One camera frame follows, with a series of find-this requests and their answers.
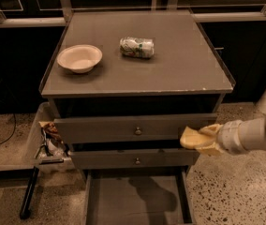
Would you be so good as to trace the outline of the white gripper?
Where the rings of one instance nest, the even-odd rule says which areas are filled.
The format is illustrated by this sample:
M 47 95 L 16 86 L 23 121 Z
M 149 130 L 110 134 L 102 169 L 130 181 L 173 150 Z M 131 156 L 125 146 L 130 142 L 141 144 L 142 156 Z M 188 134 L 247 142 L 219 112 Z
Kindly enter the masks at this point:
M 244 147 L 240 142 L 238 134 L 238 128 L 241 123 L 241 120 L 235 120 L 227 122 L 223 126 L 221 124 L 213 124 L 202 127 L 199 133 L 206 136 L 216 136 L 218 134 L 217 141 L 225 152 L 232 155 L 240 155 L 244 153 Z M 219 145 L 213 143 L 209 146 L 197 148 L 197 151 L 207 156 L 220 156 L 223 154 L 223 150 Z

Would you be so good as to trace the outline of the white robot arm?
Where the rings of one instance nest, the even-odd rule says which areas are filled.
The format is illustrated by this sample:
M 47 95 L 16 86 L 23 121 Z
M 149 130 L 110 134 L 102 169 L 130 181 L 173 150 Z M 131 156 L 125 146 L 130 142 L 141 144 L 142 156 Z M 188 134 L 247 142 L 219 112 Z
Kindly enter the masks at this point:
M 248 121 L 230 121 L 220 127 L 204 127 L 199 133 L 211 135 L 221 150 L 232 155 L 254 150 L 266 151 L 266 90 L 256 108 L 263 114 L 262 117 Z

